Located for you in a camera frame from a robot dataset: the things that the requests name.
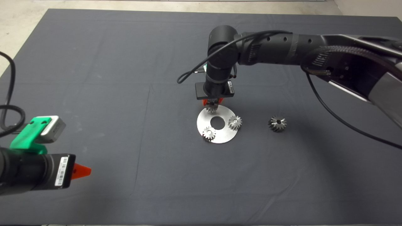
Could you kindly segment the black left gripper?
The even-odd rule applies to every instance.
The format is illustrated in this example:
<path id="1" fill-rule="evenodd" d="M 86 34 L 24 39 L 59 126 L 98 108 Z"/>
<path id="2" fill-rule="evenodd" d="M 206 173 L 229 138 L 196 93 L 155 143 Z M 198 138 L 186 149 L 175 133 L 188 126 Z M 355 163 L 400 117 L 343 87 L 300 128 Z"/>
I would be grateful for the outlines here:
<path id="1" fill-rule="evenodd" d="M 46 154 L 44 189 L 69 188 L 71 180 L 90 176 L 92 169 L 75 163 L 76 156 L 70 153 Z"/>

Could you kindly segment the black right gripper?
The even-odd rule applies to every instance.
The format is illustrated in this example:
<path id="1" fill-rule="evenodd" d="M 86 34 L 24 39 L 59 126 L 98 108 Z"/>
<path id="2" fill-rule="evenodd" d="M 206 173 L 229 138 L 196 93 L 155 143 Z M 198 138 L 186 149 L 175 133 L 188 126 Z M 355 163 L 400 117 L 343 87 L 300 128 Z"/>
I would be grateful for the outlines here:
<path id="1" fill-rule="evenodd" d="M 195 93 L 197 100 L 203 100 L 204 107 L 209 105 L 209 99 L 217 99 L 217 103 L 221 104 L 224 98 L 230 98 L 235 95 L 231 77 L 224 80 L 223 83 L 214 83 L 209 80 L 195 83 Z"/>

